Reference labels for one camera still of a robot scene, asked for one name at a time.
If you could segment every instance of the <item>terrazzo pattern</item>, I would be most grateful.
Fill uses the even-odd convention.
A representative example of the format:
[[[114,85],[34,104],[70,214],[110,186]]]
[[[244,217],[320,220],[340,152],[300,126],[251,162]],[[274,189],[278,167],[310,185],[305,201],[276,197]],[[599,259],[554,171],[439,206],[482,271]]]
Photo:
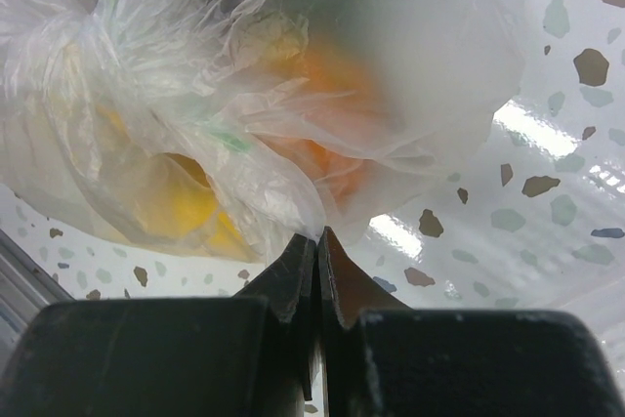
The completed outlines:
[[[412,307],[573,310],[623,386],[625,307],[605,305],[599,321],[580,298],[625,276],[625,0],[526,4],[527,71],[488,142],[437,189],[374,219],[348,252]],[[6,188],[0,217],[75,298],[226,296],[263,269],[99,241]],[[315,396],[305,410],[321,415],[319,387]]]

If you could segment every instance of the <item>plastic bag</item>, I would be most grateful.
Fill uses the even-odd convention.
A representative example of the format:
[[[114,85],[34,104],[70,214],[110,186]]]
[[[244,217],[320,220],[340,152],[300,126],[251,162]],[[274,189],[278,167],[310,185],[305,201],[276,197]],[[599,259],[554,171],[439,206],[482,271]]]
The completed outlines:
[[[2,182],[176,253],[355,238],[485,140],[521,19],[517,0],[0,0]]]

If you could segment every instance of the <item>translucent plastic bag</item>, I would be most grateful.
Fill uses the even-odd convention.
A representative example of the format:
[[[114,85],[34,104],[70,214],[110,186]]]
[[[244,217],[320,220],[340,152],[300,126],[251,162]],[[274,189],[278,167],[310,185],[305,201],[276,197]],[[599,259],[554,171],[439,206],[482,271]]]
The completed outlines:
[[[177,253],[354,238],[483,142],[521,18],[518,0],[0,0],[2,182]]]

